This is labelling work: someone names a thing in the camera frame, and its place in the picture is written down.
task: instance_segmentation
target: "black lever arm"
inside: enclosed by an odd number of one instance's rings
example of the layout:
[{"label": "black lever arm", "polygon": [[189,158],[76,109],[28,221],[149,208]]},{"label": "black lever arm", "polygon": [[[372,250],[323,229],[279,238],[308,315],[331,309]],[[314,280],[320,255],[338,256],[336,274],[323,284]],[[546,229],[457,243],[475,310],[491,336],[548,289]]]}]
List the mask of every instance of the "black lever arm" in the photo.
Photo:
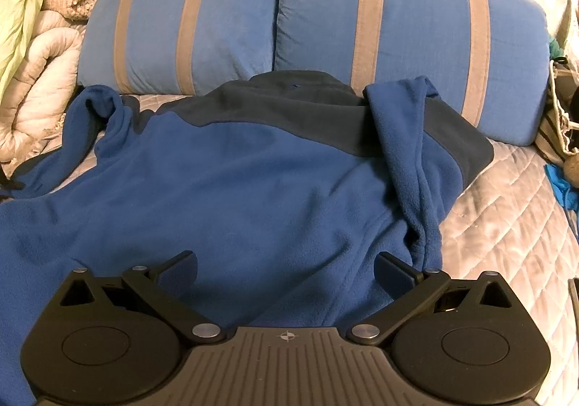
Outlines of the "black lever arm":
[{"label": "black lever arm", "polygon": [[[166,290],[154,281],[159,281],[165,271],[184,266],[193,278],[197,273],[197,259],[191,251],[183,251],[159,267],[151,270],[128,269],[123,272],[123,285],[130,289],[144,304],[143,311],[162,319],[174,330],[189,347],[195,344],[215,343],[225,338],[225,331],[205,318],[189,306],[170,296]],[[210,337],[199,337],[195,327],[199,325],[212,326],[215,333]]]},{"label": "black lever arm", "polygon": [[348,338],[357,344],[380,347],[409,319],[423,314],[432,306],[444,294],[450,283],[451,278],[445,272],[440,271],[429,276],[424,282],[358,324],[375,326],[380,330],[380,334],[371,338],[361,338],[354,334],[354,327],[348,331]]}]

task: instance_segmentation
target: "striped pillow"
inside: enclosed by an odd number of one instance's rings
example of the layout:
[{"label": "striped pillow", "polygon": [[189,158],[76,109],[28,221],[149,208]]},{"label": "striped pillow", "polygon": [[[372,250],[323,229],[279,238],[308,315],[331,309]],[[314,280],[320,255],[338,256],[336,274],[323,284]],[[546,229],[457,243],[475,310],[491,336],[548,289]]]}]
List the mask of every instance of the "striped pillow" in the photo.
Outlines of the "striped pillow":
[{"label": "striped pillow", "polygon": [[548,44],[529,0],[280,0],[274,69],[325,71],[358,94],[424,74],[485,135],[529,145]]},{"label": "striped pillow", "polygon": [[203,95],[273,67],[277,0],[98,0],[78,82]]}]

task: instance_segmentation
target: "dark blue cloth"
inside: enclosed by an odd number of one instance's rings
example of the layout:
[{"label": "dark blue cloth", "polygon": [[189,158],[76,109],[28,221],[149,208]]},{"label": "dark blue cloth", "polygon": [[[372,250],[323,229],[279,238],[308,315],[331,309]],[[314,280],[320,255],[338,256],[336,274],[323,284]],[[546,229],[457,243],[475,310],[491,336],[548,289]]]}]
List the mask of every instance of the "dark blue cloth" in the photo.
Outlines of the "dark blue cloth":
[{"label": "dark blue cloth", "polygon": [[[85,89],[67,113],[63,147],[21,169],[25,188],[0,204],[0,404],[33,403],[19,350],[75,267],[118,276],[192,250],[199,275],[181,299],[226,327],[346,327],[392,301],[374,281],[379,252],[441,267],[438,225],[463,181],[423,128],[436,91],[422,77],[366,94],[383,156],[254,122],[194,126],[175,111],[135,126],[115,91]],[[97,166],[46,194],[103,122]]]}]

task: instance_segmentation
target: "white comforter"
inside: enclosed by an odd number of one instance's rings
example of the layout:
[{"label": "white comforter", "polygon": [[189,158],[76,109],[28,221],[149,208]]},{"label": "white comforter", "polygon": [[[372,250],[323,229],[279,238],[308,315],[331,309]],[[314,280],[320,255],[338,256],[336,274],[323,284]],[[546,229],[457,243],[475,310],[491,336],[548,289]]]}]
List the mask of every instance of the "white comforter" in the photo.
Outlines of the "white comforter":
[{"label": "white comforter", "polygon": [[83,27],[39,14],[33,40],[0,103],[0,163],[20,160],[54,133],[76,87]]}]

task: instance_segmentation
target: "bed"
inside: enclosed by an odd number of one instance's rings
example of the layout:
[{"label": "bed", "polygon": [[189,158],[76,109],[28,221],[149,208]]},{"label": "bed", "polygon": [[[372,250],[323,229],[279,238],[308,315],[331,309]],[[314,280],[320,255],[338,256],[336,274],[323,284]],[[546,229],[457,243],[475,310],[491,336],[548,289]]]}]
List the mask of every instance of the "bed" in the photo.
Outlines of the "bed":
[{"label": "bed", "polygon": [[[561,29],[572,5],[566,54],[579,58],[577,0],[535,0],[545,10],[548,30]],[[182,96],[139,95],[141,109],[157,109]],[[455,203],[441,226],[444,270],[456,279],[475,279],[498,270],[519,296],[548,342],[551,369],[537,396],[543,406],[579,405],[577,323],[569,279],[579,275],[579,246],[534,147],[493,141],[494,160]],[[59,146],[51,141],[42,152]],[[62,186],[96,164],[94,152]]]}]

